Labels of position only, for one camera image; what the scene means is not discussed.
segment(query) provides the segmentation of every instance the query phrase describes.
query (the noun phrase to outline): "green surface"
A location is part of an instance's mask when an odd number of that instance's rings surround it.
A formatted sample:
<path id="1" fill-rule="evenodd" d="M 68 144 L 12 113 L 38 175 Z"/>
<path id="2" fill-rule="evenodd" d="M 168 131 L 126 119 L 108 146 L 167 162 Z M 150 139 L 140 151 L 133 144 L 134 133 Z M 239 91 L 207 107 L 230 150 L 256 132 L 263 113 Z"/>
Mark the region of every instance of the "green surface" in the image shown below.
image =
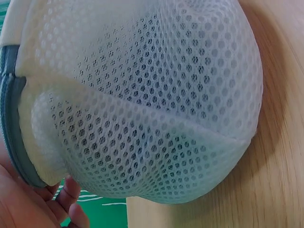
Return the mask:
<path id="1" fill-rule="evenodd" d="M 0 32 L 9 3 L 0 3 Z M 60 185 L 56 195 L 62 189 Z M 91 228 L 127 228 L 127 209 L 125 199 L 108 199 L 81 191 L 78 203 L 88 215 Z"/>

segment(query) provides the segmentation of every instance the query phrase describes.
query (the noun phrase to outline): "human hand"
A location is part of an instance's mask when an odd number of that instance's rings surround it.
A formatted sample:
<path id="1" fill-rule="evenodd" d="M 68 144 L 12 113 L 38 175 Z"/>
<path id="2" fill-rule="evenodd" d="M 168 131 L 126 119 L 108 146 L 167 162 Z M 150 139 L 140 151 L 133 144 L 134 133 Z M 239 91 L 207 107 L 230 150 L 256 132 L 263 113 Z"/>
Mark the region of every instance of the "human hand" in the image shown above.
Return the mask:
<path id="1" fill-rule="evenodd" d="M 60 228 L 68 217 L 71 219 L 68 228 L 90 227 L 87 215 L 76 204 L 80 186 L 71 177 L 65 179 L 64 187 L 53 200 L 59 184 L 32 188 L 12 168 L 5 169 L 7 164 L 0 162 L 1 228 Z"/>

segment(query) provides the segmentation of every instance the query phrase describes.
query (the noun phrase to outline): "wooden table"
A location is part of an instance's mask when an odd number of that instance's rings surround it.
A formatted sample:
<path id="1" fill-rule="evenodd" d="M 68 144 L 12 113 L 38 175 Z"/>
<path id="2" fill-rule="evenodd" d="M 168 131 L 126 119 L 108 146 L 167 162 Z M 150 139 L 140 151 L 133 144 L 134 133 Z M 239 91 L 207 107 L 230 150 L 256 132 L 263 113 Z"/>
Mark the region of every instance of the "wooden table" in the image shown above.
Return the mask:
<path id="1" fill-rule="evenodd" d="M 129 228 L 304 228 L 304 0 L 241 0 L 264 71 L 258 133 L 212 192 L 176 206 L 130 198 Z"/>

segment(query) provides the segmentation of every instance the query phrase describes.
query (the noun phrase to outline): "finger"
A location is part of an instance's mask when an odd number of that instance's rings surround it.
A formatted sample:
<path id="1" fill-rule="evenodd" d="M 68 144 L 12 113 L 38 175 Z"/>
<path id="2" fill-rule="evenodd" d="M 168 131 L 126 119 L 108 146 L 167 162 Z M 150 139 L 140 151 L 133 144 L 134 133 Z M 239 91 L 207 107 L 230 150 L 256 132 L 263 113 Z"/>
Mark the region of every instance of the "finger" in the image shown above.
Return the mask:
<path id="1" fill-rule="evenodd" d="M 56 197 L 56 201 L 63 207 L 63 209 L 68 213 L 70 206 L 77 202 L 80 195 L 80 186 L 71 177 L 65 179 L 65 184 Z"/>
<path id="2" fill-rule="evenodd" d="M 60 183 L 54 186 L 47 186 L 45 188 L 35 188 L 34 191 L 46 202 L 53 199 Z"/>
<path id="3" fill-rule="evenodd" d="M 89 218 L 78 204 L 71 205 L 69 217 L 71 222 L 68 228 L 90 228 Z"/>
<path id="4" fill-rule="evenodd" d="M 77 202 L 80 195 L 79 185 L 70 177 L 65 179 L 63 189 L 55 200 L 47 202 L 57 221 L 63 222 L 68 217 L 70 206 Z"/>

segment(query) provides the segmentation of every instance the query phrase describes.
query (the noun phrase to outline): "white mesh fabric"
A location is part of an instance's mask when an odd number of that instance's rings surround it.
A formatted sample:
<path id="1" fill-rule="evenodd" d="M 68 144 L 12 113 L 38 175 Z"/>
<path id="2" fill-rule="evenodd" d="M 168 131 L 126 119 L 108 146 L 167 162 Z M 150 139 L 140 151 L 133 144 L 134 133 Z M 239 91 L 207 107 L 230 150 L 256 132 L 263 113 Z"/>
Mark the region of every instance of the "white mesh fabric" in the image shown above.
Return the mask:
<path id="1" fill-rule="evenodd" d="M 160 203 L 214 188 L 250 144 L 260 55 L 236 0 L 33 0 L 19 106 L 48 184 Z"/>

